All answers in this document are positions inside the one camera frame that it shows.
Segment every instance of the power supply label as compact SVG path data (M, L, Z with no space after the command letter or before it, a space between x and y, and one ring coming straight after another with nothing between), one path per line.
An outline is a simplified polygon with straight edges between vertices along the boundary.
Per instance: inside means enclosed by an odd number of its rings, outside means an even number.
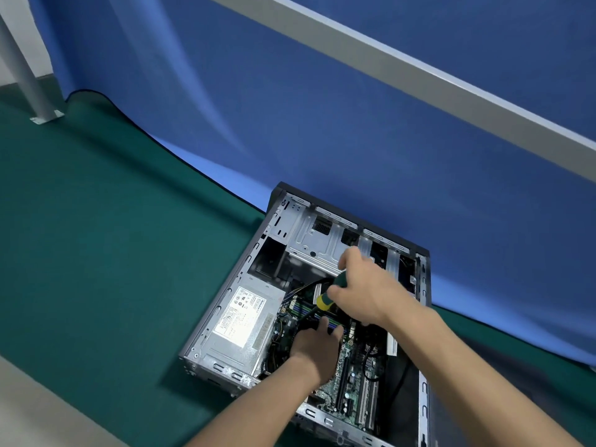
M238 287L213 332L243 348L257 323L265 301L265 298Z

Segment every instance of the screwdriver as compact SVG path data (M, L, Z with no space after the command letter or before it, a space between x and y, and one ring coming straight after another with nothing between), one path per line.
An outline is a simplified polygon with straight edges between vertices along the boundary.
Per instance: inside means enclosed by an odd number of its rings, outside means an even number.
M333 279L332 285L339 285L339 287L346 288L347 287L347 279L346 279L346 272L345 270L339 273L335 279ZM319 295L317 298L317 308L321 310L329 310L333 305L333 301L329 298L327 292L322 295Z

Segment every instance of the gray metal pipe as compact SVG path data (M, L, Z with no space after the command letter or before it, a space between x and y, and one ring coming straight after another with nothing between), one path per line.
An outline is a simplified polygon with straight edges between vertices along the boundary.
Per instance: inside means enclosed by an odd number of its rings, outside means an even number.
M34 109L38 118L36 122L43 123L56 119L58 115L54 111L54 107L43 93L2 15L0 15L0 57L4 60L6 67L8 67L14 79L17 80L21 91L23 91L27 101Z

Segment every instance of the green mat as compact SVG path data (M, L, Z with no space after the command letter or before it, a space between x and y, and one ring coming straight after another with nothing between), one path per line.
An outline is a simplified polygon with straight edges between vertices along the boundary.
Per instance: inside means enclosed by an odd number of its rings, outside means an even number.
M56 103L53 79L43 81ZM0 89L0 354L131 447L174 447L229 402L179 348L263 218L80 92L36 126ZM596 445L596 374L451 312L458 334L541 368ZM293 428L280 445L327 445Z

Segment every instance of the blue backdrop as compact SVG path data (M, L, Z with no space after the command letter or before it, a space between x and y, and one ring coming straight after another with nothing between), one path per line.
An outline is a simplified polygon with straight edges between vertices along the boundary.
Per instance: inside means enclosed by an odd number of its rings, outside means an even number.
M294 1L596 139L596 0ZM428 248L437 305L596 365L594 183L208 0L30 2L65 96Z

